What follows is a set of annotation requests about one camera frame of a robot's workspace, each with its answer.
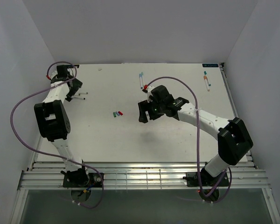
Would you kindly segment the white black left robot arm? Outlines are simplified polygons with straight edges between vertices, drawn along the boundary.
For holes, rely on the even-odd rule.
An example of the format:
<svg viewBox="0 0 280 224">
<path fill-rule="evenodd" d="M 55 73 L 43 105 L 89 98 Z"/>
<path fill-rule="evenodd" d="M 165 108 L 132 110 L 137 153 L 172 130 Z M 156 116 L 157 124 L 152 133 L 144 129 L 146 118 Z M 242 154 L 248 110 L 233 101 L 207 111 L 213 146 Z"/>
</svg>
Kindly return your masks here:
<svg viewBox="0 0 280 224">
<path fill-rule="evenodd" d="M 36 121 L 40 134 L 58 151 L 65 164 L 62 174 L 66 182 L 75 186 L 85 186 L 90 176 L 81 164 L 83 160 L 70 150 L 68 135 L 71 131 L 69 117 L 64 108 L 64 101 L 70 102 L 83 83 L 74 78 L 76 66 L 59 65 L 52 75 L 48 75 L 52 89 L 46 98 L 34 105 Z"/>
</svg>

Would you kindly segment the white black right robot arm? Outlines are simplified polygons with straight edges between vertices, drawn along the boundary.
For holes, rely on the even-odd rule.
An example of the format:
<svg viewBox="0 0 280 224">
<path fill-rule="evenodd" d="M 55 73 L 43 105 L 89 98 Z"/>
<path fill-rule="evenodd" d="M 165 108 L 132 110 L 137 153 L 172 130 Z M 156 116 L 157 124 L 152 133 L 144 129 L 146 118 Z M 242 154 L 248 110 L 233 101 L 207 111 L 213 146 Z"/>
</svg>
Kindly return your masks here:
<svg viewBox="0 0 280 224">
<path fill-rule="evenodd" d="M 125 101 L 125 113 L 113 119 L 110 100 L 74 99 L 65 104 L 71 122 L 68 148 L 72 159 L 94 162 L 195 161 L 198 140 L 194 131 L 207 134 L 210 162 L 201 179 L 213 185 L 218 175 L 236 165 L 253 142 L 244 122 L 197 109 L 188 100 L 174 98 L 165 86 L 148 87 L 144 100 Z"/>
</svg>

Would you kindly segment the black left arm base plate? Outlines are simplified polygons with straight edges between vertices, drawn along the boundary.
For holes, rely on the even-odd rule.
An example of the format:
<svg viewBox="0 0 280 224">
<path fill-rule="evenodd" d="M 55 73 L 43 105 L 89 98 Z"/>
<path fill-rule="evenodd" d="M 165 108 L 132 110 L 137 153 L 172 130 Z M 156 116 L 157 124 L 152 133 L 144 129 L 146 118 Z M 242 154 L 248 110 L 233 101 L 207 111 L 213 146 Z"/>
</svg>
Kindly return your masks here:
<svg viewBox="0 0 280 224">
<path fill-rule="evenodd" d="M 63 184 L 64 188 L 87 188 L 87 187 L 95 187 L 101 188 L 102 181 L 104 179 L 104 173 L 88 173 L 87 177 L 84 175 L 83 177 L 68 177 L 68 174 L 64 171 L 61 171 L 64 175 Z"/>
</svg>

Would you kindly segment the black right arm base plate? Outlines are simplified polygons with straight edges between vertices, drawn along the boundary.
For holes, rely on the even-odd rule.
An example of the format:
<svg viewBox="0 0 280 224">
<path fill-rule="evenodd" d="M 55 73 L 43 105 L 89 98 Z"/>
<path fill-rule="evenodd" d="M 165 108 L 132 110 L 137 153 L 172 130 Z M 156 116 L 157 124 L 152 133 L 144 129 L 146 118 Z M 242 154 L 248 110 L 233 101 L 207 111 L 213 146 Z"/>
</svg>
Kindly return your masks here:
<svg viewBox="0 0 280 224">
<path fill-rule="evenodd" d="M 227 187 L 229 185 L 228 176 L 226 173 L 221 172 L 217 177 L 212 177 L 208 173 L 200 172 L 201 173 L 201 182 L 202 186 L 210 186 L 213 187 L 219 180 L 219 178 L 223 175 L 221 181 L 219 182 L 219 187 Z M 188 187 L 199 187 L 198 182 L 198 174 L 197 172 L 187 172 L 183 179 L 186 181 L 186 185 Z"/>
</svg>

